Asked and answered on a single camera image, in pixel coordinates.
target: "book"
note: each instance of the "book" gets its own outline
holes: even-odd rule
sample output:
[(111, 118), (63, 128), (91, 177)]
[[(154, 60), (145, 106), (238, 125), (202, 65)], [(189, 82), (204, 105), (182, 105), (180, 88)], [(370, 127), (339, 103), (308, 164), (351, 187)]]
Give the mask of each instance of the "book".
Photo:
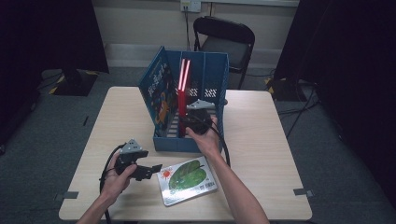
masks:
[(165, 206), (203, 196), (218, 188), (205, 156), (162, 168), (157, 176)]
[(151, 61), (138, 87), (154, 123), (155, 134), (166, 136), (177, 111), (177, 93), (164, 46)]
[(179, 136), (184, 136), (186, 128), (183, 125), (182, 119), (187, 115), (187, 104), (190, 91), (190, 76), (191, 76), (191, 60), (182, 59), (180, 66), (180, 77), (177, 87), (177, 106), (179, 115), (178, 133)]

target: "chair backrest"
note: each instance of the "chair backrest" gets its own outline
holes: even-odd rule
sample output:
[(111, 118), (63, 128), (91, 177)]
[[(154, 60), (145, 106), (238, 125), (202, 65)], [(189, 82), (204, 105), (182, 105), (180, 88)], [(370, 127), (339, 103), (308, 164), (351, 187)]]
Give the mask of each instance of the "chair backrest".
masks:
[(198, 34), (228, 39), (234, 42), (249, 44), (253, 49), (255, 42), (254, 33), (245, 24), (226, 21), (215, 17), (204, 16), (197, 18), (193, 24), (195, 34), (195, 46), (200, 48)]

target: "wooden table top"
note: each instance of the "wooden table top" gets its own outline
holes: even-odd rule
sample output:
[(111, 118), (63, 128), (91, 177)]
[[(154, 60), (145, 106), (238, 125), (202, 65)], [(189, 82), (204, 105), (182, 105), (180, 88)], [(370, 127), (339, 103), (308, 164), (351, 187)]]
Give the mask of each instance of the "wooden table top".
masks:
[[(303, 184), (271, 95), (266, 91), (227, 90), (226, 99), (224, 135), (232, 169), (256, 196), (270, 220), (311, 218), (306, 196), (296, 196), (293, 191), (301, 189)], [(143, 166), (167, 167), (202, 156), (155, 151), (153, 131), (154, 124), (139, 89), (111, 88), (68, 190), (78, 191), (78, 197), (64, 199), (60, 218), (76, 220), (82, 216), (99, 195), (98, 179), (109, 154), (131, 138), (148, 151), (146, 158), (137, 161)], [(113, 220), (233, 220), (220, 185), (215, 192), (165, 207), (156, 175), (141, 182), (132, 179), (110, 206), (109, 213)]]

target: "barcode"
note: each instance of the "barcode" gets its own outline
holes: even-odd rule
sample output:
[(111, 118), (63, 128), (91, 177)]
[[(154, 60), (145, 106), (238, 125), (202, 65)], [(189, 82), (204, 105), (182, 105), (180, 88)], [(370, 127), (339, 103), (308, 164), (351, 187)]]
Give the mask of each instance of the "barcode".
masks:
[(210, 187), (212, 187), (214, 185), (215, 185), (215, 182), (209, 182), (209, 183), (205, 184), (205, 187), (208, 189), (208, 188), (210, 188)]

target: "wall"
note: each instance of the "wall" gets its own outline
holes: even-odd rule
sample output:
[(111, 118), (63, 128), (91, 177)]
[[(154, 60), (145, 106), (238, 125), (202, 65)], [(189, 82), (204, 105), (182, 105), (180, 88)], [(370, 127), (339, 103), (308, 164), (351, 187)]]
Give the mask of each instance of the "wall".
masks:
[[(187, 26), (178, 1), (93, 0), (109, 66), (146, 66), (160, 45), (187, 50)], [(296, 7), (202, 3), (201, 13), (189, 13), (193, 50), (193, 21), (204, 15), (242, 22), (256, 35), (250, 67), (276, 67)]]

